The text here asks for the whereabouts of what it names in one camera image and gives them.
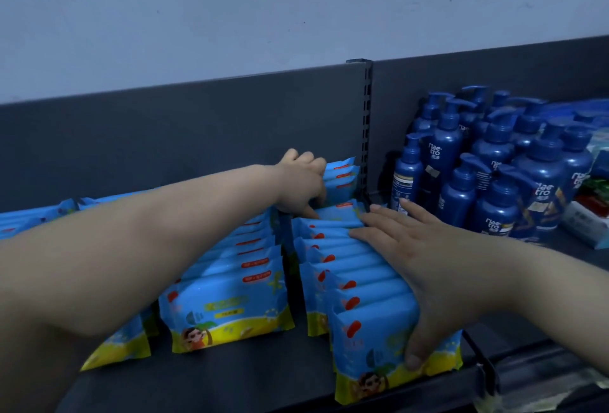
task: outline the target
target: hand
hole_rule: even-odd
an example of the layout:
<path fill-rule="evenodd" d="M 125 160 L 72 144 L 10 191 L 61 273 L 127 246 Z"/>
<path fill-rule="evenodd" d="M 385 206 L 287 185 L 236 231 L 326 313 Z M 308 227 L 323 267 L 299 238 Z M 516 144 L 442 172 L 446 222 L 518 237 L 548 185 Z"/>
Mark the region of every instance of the hand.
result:
<path fill-rule="evenodd" d="M 514 309 L 531 246 L 452 227 L 411 201 L 400 205 L 408 216 L 370 206 L 361 216 L 368 227 L 350 235 L 376 249 L 414 291 L 421 314 L 406 366 L 416 371 L 452 333 L 487 312 Z"/>
<path fill-rule="evenodd" d="M 326 196 L 322 177 L 326 170 L 326 160 L 315 158 L 311 152 L 299 156 L 296 150 L 290 148 L 273 168 L 280 174 L 277 208 L 302 217 L 319 219 L 309 206 L 309 201 L 313 198 L 323 201 Z"/>

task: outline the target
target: gray metal panel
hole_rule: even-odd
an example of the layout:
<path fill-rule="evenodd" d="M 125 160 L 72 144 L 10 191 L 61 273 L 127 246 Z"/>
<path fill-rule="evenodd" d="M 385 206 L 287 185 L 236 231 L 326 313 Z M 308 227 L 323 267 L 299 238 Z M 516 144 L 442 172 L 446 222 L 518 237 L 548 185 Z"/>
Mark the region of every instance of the gray metal panel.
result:
<path fill-rule="evenodd" d="M 294 147 L 361 155 L 365 63 L 0 107 L 0 211 L 148 189 Z"/>
<path fill-rule="evenodd" d="M 368 190 L 388 189 L 396 153 L 428 90 L 487 84 L 549 100 L 609 94 L 609 36 L 375 62 Z"/>

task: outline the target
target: red label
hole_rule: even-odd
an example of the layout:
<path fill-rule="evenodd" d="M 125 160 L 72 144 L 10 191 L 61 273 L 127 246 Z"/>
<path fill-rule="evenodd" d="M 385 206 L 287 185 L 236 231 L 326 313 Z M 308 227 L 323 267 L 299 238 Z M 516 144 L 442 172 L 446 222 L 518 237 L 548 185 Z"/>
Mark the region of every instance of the red label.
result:
<path fill-rule="evenodd" d="M 256 267 L 256 266 L 261 266 L 263 264 L 266 264 L 269 262 L 269 258 L 264 258 L 264 259 L 258 259 L 256 261 L 250 261 L 248 263 L 243 263 L 241 264 L 241 269 L 247 269 L 249 267 Z"/>
<path fill-rule="evenodd" d="M 359 320 L 355 320 L 355 322 L 353 322 L 351 325 L 349 325 L 349 328 L 347 328 L 346 337 L 351 339 L 353 336 L 355 336 L 355 333 L 361 329 L 361 327 L 361 322 Z"/>
<path fill-rule="evenodd" d="M 264 248 L 258 248 L 256 250 L 251 250 L 251 251 L 243 251 L 242 253 L 238 253 L 237 255 L 240 256 L 242 254 L 249 254 L 249 253 L 255 253 L 256 251 L 262 251 Z"/>
<path fill-rule="evenodd" d="M 251 283 L 252 281 L 266 279 L 267 277 L 270 277 L 270 271 L 257 273 L 255 275 L 250 275 L 249 277 L 243 277 L 243 283 Z"/>
<path fill-rule="evenodd" d="M 358 305 L 359 303 L 360 303 L 359 297 L 354 296 L 351 299 L 349 299 L 349 301 L 346 302 L 345 310 L 350 311 L 351 309 L 354 309 L 355 306 Z"/>
<path fill-rule="evenodd" d="M 340 289 L 350 289 L 350 288 L 355 288 L 355 286 L 357 286 L 357 281 L 349 280 L 348 282 L 346 282 L 346 284 L 339 286 L 339 288 Z"/>
<path fill-rule="evenodd" d="M 242 241 L 241 243 L 237 243 L 235 246 L 251 245 L 252 243 L 255 243 L 260 240 L 262 240 L 262 238 L 256 238 L 255 240 L 249 240 L 249 241 Z"/>

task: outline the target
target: large blue bottle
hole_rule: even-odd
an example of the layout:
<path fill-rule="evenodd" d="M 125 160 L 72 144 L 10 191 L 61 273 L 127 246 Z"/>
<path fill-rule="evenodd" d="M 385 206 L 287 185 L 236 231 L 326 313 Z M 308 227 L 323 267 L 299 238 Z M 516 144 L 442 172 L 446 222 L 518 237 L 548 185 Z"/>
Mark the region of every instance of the large blue bottle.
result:
<path fill-rule="evenodd" d="M 461 153 L 463 135 L 459 130 L 458 107 L 476 108 L 476 104 L 461 99 L 448 99 L 446 111 L 431 137 L 426 140 L 427 148 L 422 152 L 424 175 L 422 188 L 430 194 L 427 207 L 433 210 L 437 204 L 442 185 L 448 181 L 457 157 Z"/>
<path fill-rule="evenodd" d="M 493 94 L 493 103 L 490 107 L 487 107 L 484 110 L 484 116 L 482 119 L 474 121 L 474 126 L 471 129 L 472 142 L 476 142 L 476 140 L 482 138 L 484 136 L 484 132 L 487 130 L 488 125 L 491 123 L 491 119 L 488 117 L 493 111 L 496 111 L 503 107 L 507 99 L 510 97 L 509 91 L 495 91 Z"/>
<path fill-rule="evenodd" d="M 452 99 L 454 94 L 429 93 L 429 99 L 422 106 L 421 115 L 412 123 L 412 132 L 425 132 L 433 129 L 440 118 L 440 102 L 442 98 Z"/>
<path fill-rule="evenodd" d="M 471 153 L 482 160 L 493 171 L 502 163 L 509 163 L 514 157 L 514 145 L 510 142 L 512 135 L 512 116 L 522 113 L 521 108 L 503 107 L 493 111 L 488 117 L 488 125 L 484 136 L 471 146 Z M 479 172 L 476 188 L 484 192 L 491 182 L 491 175 Z"/>
<path fill-rule="evenodd" d="M 556 198 L 544 213 L 537 226 L 539 244 L 546 244 L 551 233 L 558 227 L 567 205 L 588 177 L 594 157 L 586 148 L 592 139 L 596 126 L 585 122 L 573 122 L 560 135 L 564 143 L 563 161 L 566 166 L 566 177 L 562 186 L 556 191 Z"/>
<path fill-rule="evenodd" d="M 462 227 L 470 208 L 476 201 L 476 174 L 491 173 L 480 158 L 472 154 L 461 154 L 461 166 L 455 168 L 451 181 L 444 184 L 438 199 L 435 215 L 442 222 Z"/>
<path fill-rule="evenodd" d="M 476 104 L 474 109 L 466 109 L 461 111 L 459 115 L 459 129 L 463 133 L 461 144 L 462 152 L 469 152 L 469 148 L 473 143 L 473 135 L 471 129 L 476 120 L 482 119 L 484 116 L 484 108 L 486 106 L 486 94 L 488 86 L 465 86 L 461 91 L 466 93 L 471 98 L 471 102 Z"/>
<path fill-rule="evenodd" d="M 411 133 L 406 136 L 408 144 L 402 151 L 402 156 L 395 163 L 393 185 L 391 189 L 390 208 L 399 213 L 405 213 L 400 206 L 400 198 L 414 200 L 422 174 L 421 149 L 419 140 L 429 137 L 432 132 Z"/>
<path fill-rule="evenodd" d="M 541 224 L 546 209 L 556 198 L 556 192 L 566 178 L 563 142 L 555 138 L 537 138 L 529 145 L 524 155 L 512 160 L 512 165 L 533 179 L 537 188 L 522 206 L 521 217 L 516 222 L 511 236 L 538 243 L 537 226 Z M 527 196 L 528 193 L 522 193 L 523 199 Z"/>
<path fill-rule="evenodd" d="M 468 230 L 493 236 L 509 236 L 520 217 L 521 186 L 537 184 L 523 171 L 508 164 L 499 166 L 499 177 L 478 199 Z"/>
<path fill-rule="evenodd" d="M 547 103 L 541 99 L 531 97 L 511 97 L 509 103 L 522 102 L 526 103 L 524 113 L 516 118 L 514 124 L 514 132 L 510 142 L 514 144 L 514 152 L 516 155 L 522 155 L 527 151 L 531 142 L 537 137 L 537 132 L 541 128 L 543 119 L 539 116 L 541 106 Z"/>

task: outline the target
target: person's left hand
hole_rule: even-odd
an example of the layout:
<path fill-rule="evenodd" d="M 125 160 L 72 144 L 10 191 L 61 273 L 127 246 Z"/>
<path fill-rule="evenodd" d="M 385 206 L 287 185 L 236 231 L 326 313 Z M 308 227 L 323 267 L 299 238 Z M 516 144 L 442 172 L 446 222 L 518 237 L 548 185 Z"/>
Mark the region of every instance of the person's left hand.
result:
<path fill-rule="evenodd" d="M 325 198 L 322 176 L 326 170 L 326 160 L 315 158 L 311 152 L 299 156 L 296 150 L 290 148 L 273 169 L 279 177 L 277 208 L 297 216 L 319 219 L 309 206 L 309 201 L 313 198 L 323 201 Z"/>

